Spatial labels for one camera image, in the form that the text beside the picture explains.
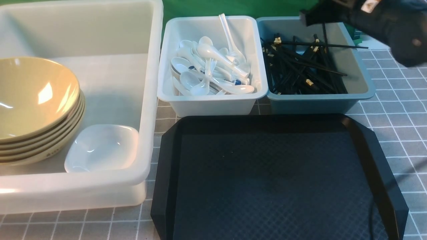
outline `blue plastic bin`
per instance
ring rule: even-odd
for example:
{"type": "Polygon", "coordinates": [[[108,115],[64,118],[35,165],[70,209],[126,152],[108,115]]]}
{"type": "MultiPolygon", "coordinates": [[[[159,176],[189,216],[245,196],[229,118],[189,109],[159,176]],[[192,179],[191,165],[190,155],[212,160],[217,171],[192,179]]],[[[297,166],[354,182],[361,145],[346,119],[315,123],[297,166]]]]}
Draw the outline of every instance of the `blue plastic bin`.
{"type": "MultiPolygon", "coordinates": [[[[300,41],[312,42],[314,34],[323,40],[320,24],[305,27],[299,17],[258,18],[257,23],[260,37],[266,41],[273,40],[275,33],[283,41],[292,41],[295,35],[300,41]]],[[[354,45],[342,23],[326,24],[326,33],[330,44],[354,45]]],[[[357,101],[375,95],[374,83],[356,49],[331,47],[330,52],[337,70],[348,74],[342,78],[348,94],[277,95],[268,91],[273,114],[346,113],[357,101]]]]}

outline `spoon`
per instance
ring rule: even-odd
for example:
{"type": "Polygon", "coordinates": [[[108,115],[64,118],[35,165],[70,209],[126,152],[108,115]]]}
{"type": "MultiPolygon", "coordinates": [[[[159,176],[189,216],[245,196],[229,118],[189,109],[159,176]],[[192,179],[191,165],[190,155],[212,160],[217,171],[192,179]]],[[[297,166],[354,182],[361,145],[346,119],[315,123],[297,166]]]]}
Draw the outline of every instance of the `spoon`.
{"type": "Polygon", "coordinates": [[[178,51],[176,51],[176,54],[178,57],[187,59],[198,71],[204,72],[205,68],[194,58],[191,52],[191,48],[189,47],[180,47],[178,51]]]}
{"type": "Polygon", "coordinates": [[[230,62],[232,62],[233,64],[237,64],[236,61],[236,57],[230,56],[228,54],[228,48],[223,47],[220,50],[218,50],[224,57],[226,57],[228,60],[230,60],[230,62]]]}
{"type": "MultiPolygon", "coordinates": [[[[192,95],[190,92],[191,89],[201,83],[198,78],[194,78],[194,75],[195,75],[194,73],[187,71],[187,72],[183,72],[180,76],[181,84],[184,86],[185,89],[187,89],[190,95],[192,95]]],[[[220,88],[216,84],[212,84],[212,86],[210,87],[210,92],[213,93],[213,95],[217,94],[221,90],[222,88],[220,88]]]]}
{"type": "Polygon", "coordinates": [[[197,45],[198,45],[198,43],[195,42],[195,41],[192,41],[191,43],[192,43],[191,49],[193,50],[193,54],[196,55],[196,56],[198,56],[200,58],[200,55],[197,52],[197,45]]]}
{"type": "Polygon", "coordinates": [[[214,47],[207,44],[199,44],[197,46],[197,52],[199,55],[206,59],[216,59],[225,66],[231,68],[235,74],[237,74],[239,77],[246,78],[249,76],[248,72],[243,71],[236,65],[234,65],[230,60],[228,60],[226,57],[224,57],[219,51],[214,47]]]}
{"type": "Polygon", "coordinates": [[[179,80],[180,73],[176,69],[174,69],[173,67],[170,68],[170,71],[172,72],[172,77],[179,80]]]}
{"type": "Polygon", "coordinates": [[[193,48],[193,42],[192,41],[188,41],[188,40],[182,40],[179,43],[179,47],[189,47],[189,48],[193,48]]]}
{"type": "Polygon", "coordinates": [[[224,68],[217,66],[215,69],[218,70],[218,72],[220,72],[222,75],[224,75],[225,79],[228,82],[235,83],[235,85],[241,85],[243,83],[242,81],[235,79],[235,77],[224,68]]]}
{"type": "Polygon", "coordinates": [[[233,37],[231,36],[230,27],[228,26],[225,14],[219,15],[219,19],[221,20],[222,28],[224,29],[225,37],[227,38],[228,48],[230,49],[230,55],[235,55],[239,63],[246,63],[245,56],[242,52],[240,52],[240,50],[237,48],[236,44],[233,41],[233,37]]]}
{"type": "Polygon", "coordinates": [[[206,61],[206,67],[205,67],[205,69],[206,69],[206,71],[205,71],[206,77],[208,77],[208,78],[212,78],[213,77],[212,76],[212,72],[213,72],[213,69],[215,69],[217,62],[218,61],[215,60],[215,59],[209,59],[209,61],[206,61]]]}
{"type": "Polygon", "coordinates": [[[207,44],[213,46],[214,43],[209,37],[203,36],[199,39],[199,44],[207,44]]]}
{"type": "Polygon", "coordinates": [[[216,95],[225,95],[227,92],[224,90],[219,91],[216,95]]]}
{"type": "Polygon", "coordinates": [[[209,92],[210,92],[209,79],[207,77],[205,77],[199,84],[192,87],[190,90],[191,95],[194,95],[194,96],[208,95],[209,92]]]}
{"type": "Polygon", "coordinates": [[[209,79],[211,82],[218,85],[220,88],[222,88],[224,91],[231,93],[231,94],[251,94],[255,91],[255,88],[251,85],[229,85],[224,84],[222,82],[219,82],[215,78],[209,79]]]}
{"type": "MultiPolygon", "coordinates": [[[[172,67],[176,71],[178,71],[179,74],[186,72],[186,71],[190,71],[191,69],[194,69],[194,66],[190,63],[190,61],[188,61],[185,58],[174,57],[170,60],[170,63],[172,65],[172,67]]],[[[194,70],[193,74],[196,74],[196,76],[200,80],[202,80],[204,78],[204,74],[200,73],[196,70],[194,70]]],[[[224,76],[218,71],[213,71],[212,75],[213,75],[213,77],[216,77],[216,78],[224,78],[224,76]]]]}
{"type": "Polygon", "coordinates": [[[190,91],[185,89],[185,87],[175,78],[172,78],[173,86],[183,95],[183,96],[191,96],[190,91]]]}
{"type": "MultiPolygon", "coordinates": [[[[212,42],[212,40],[210,38],[206,37],[206,36],[203,36],[203,37],[200,38],[199,44],[207,44],[209,46],[213,46],[214,45],[214,43],[212,42]]],[[[213,66],[213,64],[212,64],[212,58],[206,58],[205,75],[208,78],[212,77],[212,71],[215,69],[216,63],[215,63],[215,65],[213,67],[212,66],[213,66]]]]}
{"type": "Polygon", "coordinates": [[[242,85],[249,85],[251,82],[249,78],[238,78],[236,81],[240,81],[242,85]]]}
{"type": "Polygon", "coordinates": [[[191,91],[191,89],[200,84],[200,80],[197,78],[195,74],[192,72],[186,71],[181,73],[181,76],[179,77],[181,84],[188,90],[191,91]]]}

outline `black tray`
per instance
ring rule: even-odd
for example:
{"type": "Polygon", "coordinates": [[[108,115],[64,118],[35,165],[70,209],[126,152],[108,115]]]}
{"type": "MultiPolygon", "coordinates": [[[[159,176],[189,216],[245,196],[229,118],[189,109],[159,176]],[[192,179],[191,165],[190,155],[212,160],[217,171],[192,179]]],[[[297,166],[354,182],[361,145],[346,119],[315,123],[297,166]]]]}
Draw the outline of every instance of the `black tray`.
{"type": "Polygon", "coordinates": [[[161,141],[161,240],[403,239],[408,207],[375,133],[344,115],[186,117],[161,141]]]}

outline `tan bowl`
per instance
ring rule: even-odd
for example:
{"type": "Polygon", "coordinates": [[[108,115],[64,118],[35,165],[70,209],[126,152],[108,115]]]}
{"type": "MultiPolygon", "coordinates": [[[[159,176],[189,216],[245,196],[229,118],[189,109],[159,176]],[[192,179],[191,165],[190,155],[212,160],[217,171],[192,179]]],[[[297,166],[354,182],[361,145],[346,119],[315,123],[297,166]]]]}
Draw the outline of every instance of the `tan bowl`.
{"type": "Polygon", "coordinates": [[[64,119],[80,92],[70,69],[48,59],[0,59],[0,143],[28,139],[64,119]]]}
{"type": "Polygon", "coordinates": [[[83,93],[80,92],[79,100],[76,102],[76,104],[73,106],[73,109],[71,110],[70,114],[66,116],[65,119],[63,119],[60,123],[58,123],[56,126],[54,126],[52,129],[47,130],[46,132],[43,132],[39,135],[36,135],[34,137],[31,137],[30,139],[24,139],[18,142],[13,143],[0,143],[0,156],[1,155],[7,155],[7,154],[16,154],[18,152],[23,152],[21,148],[25,146],[31,147],[38,147],[42,144],[45,144],[46,141],[51,141],[52,136],[55,135],[58,136],[58,132],[61,132],[61,130],[65,130],[64,127],[70,123],[70,121],[75,118],[75,115],[78,114],[79,108],[84,104],[84,96],[82,96],[83,93]]]}
{"type": "Polygon", "coordinates": [[[36,162],[40,162],[46,158],[53,157],[60,150],[62,150],[77,133],[78,129],[80,128],[83,122],[83,117],[85,116],[85,112],[86,112],[86,105],[83,106],[83,112],[79,115],[79,119],[76,121],[76,124],[72,128],[68,129],[67,133],[63,137],[59,137],[57,140],[55,140],[54,145],[51,146],[50,148],[27,158],[15,159],[10,161],[0,161],[0,166],[5,166],[5,165],[21,166],[21,165],[33,164],[36,162]]]}
{"type": "Polygon", "coordinates": [[[30,146],[25,146],[22,149],[23,151],[19,152],[18,154],[1,155],[0,156],[0,162],[22,160],[24,158],[34,156],[38,153],[44,152],[47,149],[51,148],[59,140],[66,137],[70,133],[71,130],[73,130],[74,126],[80,120],[84,110],[85,110],[85,102],[83,102],[83,106],[81,106],[79,108],[75,117],[63,128],[63,130],[55,133],[56,137],[53,137],[53,136],[49,137],[50,141],[45,141],[44,145],[38,145],[38,143],[36,143],[36,144],[30,145],[30,146]]]}

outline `white dish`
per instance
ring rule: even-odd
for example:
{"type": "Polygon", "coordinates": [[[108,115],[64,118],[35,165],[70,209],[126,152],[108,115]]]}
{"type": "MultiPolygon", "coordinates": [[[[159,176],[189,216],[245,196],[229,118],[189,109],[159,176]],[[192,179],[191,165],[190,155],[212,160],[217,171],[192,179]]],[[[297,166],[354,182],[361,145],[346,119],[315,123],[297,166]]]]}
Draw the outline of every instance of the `white dish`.
{"type": "Polygon", "coordinates": [[[138,131],[132,127],[100,124],[85,128],[65,158],[67,173],[117,170],[129,167],[136,157],[138,131]]]}

